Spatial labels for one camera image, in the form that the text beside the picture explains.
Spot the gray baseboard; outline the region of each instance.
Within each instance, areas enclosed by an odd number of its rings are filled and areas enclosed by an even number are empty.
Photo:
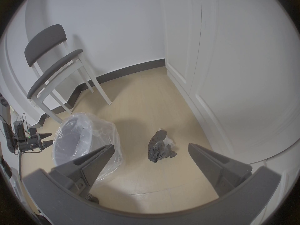
[[[113,71],[110,73],[106,73],[104,75],[96,77],[96,79],[101,84],[101,83],[105,83],[107,81],[113,80],[115,78],[118,78],[118,77],[123,77],[123,76],[129,75],[129,74],[132,74],[132,73],[137,73],[137,72],[145,71],[145,70],[152,69],[152,68],[163,67],[165,65],[166,65],[165,59],[159,59],[159,60],[154,60],[154,61],[150,61],[150,62],[143,62],[143,63],[136,64],[133,66],[125,67],[125,68],[122,68],[122,69],[119,69],[119,70],[116,70],[116,71]],[[91,80],[89,80],[88,82],[92,87],[94,86],[94,84]],[[69,109],[73,108],[80,93],[86,89],[88,89],[88,86],[85,83],[78,85],[75,88],[75,90],[73,91],[73,93],[71,94],[67,103],[65,103],[66,107]],[[55,114],[59,114],[59,113],[64,112],[65,109],[62,106],[59,106],[59,107],[52,109],[52,111]],[[33,125],[33,127],[35,127],[35,128],[42,127],[46,118],[49,118],[49,116],[45,113],[40,117],[39,122],[37,124]]]

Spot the chair backrest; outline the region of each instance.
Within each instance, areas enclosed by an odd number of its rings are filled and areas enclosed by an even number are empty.
[[[31,67],[46,52],[67,39],[60,24],[52,25],[39,32],[25,48],[25,58]]]

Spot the debris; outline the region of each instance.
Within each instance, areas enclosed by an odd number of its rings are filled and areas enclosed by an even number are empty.
[[[174,147],[174,143],[168,137],[167,131],[159,130],[148,144],[148,159],[156,163],[163,158],[173,158],[177,153],[171,150],[172,147]]]

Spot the chair seat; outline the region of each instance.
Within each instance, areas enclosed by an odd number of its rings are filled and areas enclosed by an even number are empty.
[[[30,88],[27,98],[31,99],[32,95],[47,81],[51,78],[54,73],[56,73],[59,69],[61,69],[64,65],[70,62],[73,58],[78,56],[78,54],[82,53],[82,49],[77,49],[63,58],[59,59],[55,64],[53,64],[50,68],[48,68],[42,76],[33,84]]]

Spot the beige floor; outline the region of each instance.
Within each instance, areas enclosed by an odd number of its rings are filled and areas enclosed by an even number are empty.
[[[98,92],[80,94],[73,112],[90,112],[115,123],[126,163],[112,180],[91,194],[100,204],[135,213],[163,213],[193,208],[218,195],[188,154],[188,144],[211,149],[185,100],[167,76],[165,67],[117,78],[101,84],[113,101],[108,105]],[[46,119],[39,132],[55,134],[59,125]],[[158,129],[165,129],[175,142],[177,156],[153,163],[148,143]],[[50,171],[52,148],[22,156],[22,176],[37,168]]]

